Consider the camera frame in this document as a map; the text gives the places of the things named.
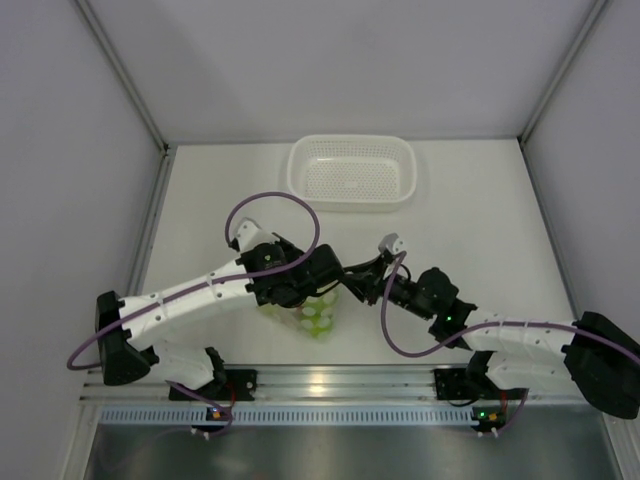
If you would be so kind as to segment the clear polka dot zip bag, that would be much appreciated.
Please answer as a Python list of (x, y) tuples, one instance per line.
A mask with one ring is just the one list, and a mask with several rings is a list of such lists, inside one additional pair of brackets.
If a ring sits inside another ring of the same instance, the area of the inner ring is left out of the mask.
[(315, 297), (308, 297), (301, 305), (285, 308), (278, 305), (263, 305), (258, 311), (299, 336), (315, 341), (324, 341), (332, 333), (335, 312), (340, 299), (337, 285), (326, 288)]

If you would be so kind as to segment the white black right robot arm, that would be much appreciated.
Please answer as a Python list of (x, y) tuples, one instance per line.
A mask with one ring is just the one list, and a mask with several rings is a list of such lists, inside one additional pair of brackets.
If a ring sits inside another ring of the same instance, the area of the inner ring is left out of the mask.
[(488, 312), (459, 299), (440, 269), (416, 280), (399, 274), (402, 255), (345, 270), (343, 283), (356, 298), (383, 309), (402, 308), (430, 321), (435, 346), (471, 352), (468, 388), (480, 397), (496, 390), (529, 389), (579, 395), (611, 416), (639, 414), (639, 344), (606, 316), (586, 311), (578, 320), (524, 320)]

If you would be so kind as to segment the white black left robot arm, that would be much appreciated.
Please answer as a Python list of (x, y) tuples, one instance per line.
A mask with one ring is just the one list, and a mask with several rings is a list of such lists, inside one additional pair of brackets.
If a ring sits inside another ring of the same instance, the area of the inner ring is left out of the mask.
[(108, 331), (98, 341), (105, 385), (154, 378), (171, 383), (173, 399), (182, 400), (189, 391), (215, 399), (228, 383), (219, 353), (180, 345), (170, 335), (235, 310), (298, 307), (344, 274), (330, 246), (317, 246), (306, 255), (251, 219), (238, 225), (231, 247), (238, 258), (176, 287), (143, 296), (99, 296), (96, 328)]

